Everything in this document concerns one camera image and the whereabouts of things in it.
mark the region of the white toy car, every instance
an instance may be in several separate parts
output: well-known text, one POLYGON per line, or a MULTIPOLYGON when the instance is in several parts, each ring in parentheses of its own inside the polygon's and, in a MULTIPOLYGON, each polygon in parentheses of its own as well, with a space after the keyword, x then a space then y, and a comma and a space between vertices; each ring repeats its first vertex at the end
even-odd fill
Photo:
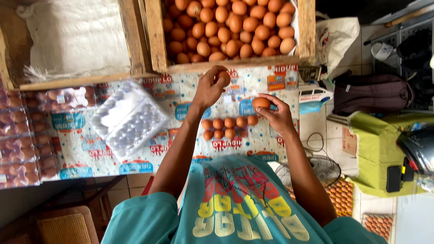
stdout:
POLYGON ((303 87, 299 92, 299 102, 325 102, 333 98, 334 93, 322 87, 303 87))

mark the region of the shirt sleeve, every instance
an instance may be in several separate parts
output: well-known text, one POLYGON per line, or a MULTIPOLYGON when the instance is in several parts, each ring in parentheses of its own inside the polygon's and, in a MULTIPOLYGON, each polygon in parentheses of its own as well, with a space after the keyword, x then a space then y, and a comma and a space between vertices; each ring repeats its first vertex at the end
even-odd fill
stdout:
POLYGON ((324 231, 335 244, 347 243, 381 243, 386 240, 366 230, 359 222, 350 217, 338 217, 324 226, 324 231))
POLYGON ((165 192, 156 192, 118 204, 102 243, 170 243, 178 225, 175 198, 165 192))

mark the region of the teal t-shirt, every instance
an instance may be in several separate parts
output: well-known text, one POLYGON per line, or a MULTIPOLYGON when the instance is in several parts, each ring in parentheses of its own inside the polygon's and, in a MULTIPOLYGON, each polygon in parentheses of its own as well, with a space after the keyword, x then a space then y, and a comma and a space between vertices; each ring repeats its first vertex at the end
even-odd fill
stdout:
POLYGON ((164 192, 120 203, 102 243, 386 243, 349 217, 321 228, 257 156, 193 163, 187 182, 179 214, 164 192))

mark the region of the person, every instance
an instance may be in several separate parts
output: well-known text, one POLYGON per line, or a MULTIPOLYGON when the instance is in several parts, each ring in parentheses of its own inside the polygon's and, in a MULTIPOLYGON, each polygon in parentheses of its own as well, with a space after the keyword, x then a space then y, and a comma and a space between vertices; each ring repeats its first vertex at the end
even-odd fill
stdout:
POLYGON ((230 155, 191 164, 205 109, 221 96, 227 71, 214 66, 200 80, 176 138, 155 175, 149 195, 123 201, 105 231, 107 243, 386 243, 350 217, 336 217, 296 132, 289 106, 259 94, 277 109, 257 108, 285 140, 292 200, 259 157, 230 155), (185 189, 178 214, 177 199, 185 189))

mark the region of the green cloth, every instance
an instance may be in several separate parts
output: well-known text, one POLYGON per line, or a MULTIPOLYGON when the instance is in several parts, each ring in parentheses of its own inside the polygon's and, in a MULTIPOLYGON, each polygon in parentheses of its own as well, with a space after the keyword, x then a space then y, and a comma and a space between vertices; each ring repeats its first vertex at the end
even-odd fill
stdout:
POLYGON ((358 138, 359 175, 352 181, 363 193, 388 198, 425 192, 415 182, 403 183, 398 192, 386 191, 387 168, 402 166, 404 162, 405 154, 395 143, 401 134, 399 128, 409 130, 416 122, 434 123, 434 116, 412 113, 378 119, 356 112, 348 117, 350 130, 358 138))

